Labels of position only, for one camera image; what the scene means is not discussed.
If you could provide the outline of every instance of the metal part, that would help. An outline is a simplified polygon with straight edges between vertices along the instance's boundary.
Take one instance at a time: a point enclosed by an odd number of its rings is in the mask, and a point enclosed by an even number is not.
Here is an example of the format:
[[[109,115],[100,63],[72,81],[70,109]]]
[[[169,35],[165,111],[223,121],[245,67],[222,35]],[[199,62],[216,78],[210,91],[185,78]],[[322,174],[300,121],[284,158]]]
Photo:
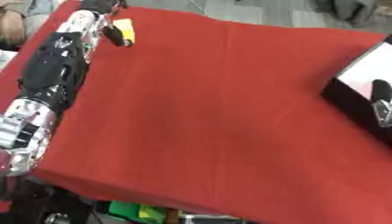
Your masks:
[[[373,110],[379,125],[383,128],[392,126],[392,105],[384,100],[373,103]]]
[[[66,214],[51,213],[47,216],[45,224],[71,224]]]
[[[0,177],[23,175],[43,157],[84,81],[102,30],[112,27],[109,17],[121,5],[117,0],[82,4],[31,56],[19,80],[19,96],[0,115]]]
[[[197,214],[197,213],[188,213],[185,211],[180,212],[178,215],[179,223],[182,224],[199,224],[199,223],[227,223],[227,224],[246,224],[250,223],[249,221],[235,218],[230,215],[222,215],[222,214]]]

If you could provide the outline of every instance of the red fabric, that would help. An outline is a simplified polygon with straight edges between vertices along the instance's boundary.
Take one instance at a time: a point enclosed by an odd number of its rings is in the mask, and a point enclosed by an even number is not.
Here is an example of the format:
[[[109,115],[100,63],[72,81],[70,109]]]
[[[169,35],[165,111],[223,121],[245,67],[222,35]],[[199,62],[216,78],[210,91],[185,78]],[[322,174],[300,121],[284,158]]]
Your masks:
[[[0,109],[66,3],[0,77]],[[319,96],[381,35],[130,8],[36,173],[88,197],[269,223],[392,223],[392,154]]]
[[[8,212],[9,209],[10,209],[10,205],[11,205],[11,203],[9,201],[7,201],[7,202],[5,202],[5,201],[0,202],[0,214]]]

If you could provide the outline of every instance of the cable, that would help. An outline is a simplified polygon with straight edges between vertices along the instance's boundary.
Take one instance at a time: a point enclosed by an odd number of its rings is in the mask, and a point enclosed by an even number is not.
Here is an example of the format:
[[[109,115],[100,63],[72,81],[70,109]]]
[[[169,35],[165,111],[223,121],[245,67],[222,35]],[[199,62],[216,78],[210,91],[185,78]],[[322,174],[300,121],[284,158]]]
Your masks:
[[[104,224],[103,221],[101,220],[100,217],[98,217],[98,214],[95,211],[92,211],[91,214],[95,217],[96,221],[98,221],[99,224]]]
[[[203,10],[203,8],[201,8],[198,4],[196,4],[193,0],[189,0],[189,2],[196,7],[198,10],[200,10],[201,12],[203,12],[204,15],[206,15],[206,11]]]

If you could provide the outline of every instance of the gray floor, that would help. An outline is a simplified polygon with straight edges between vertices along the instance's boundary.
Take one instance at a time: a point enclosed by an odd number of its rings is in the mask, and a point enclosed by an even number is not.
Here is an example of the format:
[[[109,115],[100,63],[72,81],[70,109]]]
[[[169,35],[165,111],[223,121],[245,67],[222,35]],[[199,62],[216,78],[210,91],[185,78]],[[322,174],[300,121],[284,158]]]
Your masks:
[[[98,215],[98,219],[103,223],[103,224],[130,224],[127,221],[123,221],[123,220],[115,220],[111,217],[108,217],[107,215],[103,215],[103,214],[97,214]],[[102,224],[100,223],[95,216],[91,215],[90,218],[88,219],[87,224]]]
[[[314,0],[127,0],[131,6],[190,11],[227,21],[284,27],[331,27],[367,32],[392,32],[392,17],[375,16],[364,27],[352,27],[314,10]]]

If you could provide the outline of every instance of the black box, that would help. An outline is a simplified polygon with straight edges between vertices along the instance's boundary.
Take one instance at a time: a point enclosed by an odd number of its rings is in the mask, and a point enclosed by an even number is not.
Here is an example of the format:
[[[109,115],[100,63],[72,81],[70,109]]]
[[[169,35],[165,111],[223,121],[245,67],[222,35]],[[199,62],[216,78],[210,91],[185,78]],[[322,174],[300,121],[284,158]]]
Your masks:
[[[326,85],[322,95],[392,146],[392,36],[363,53]]]

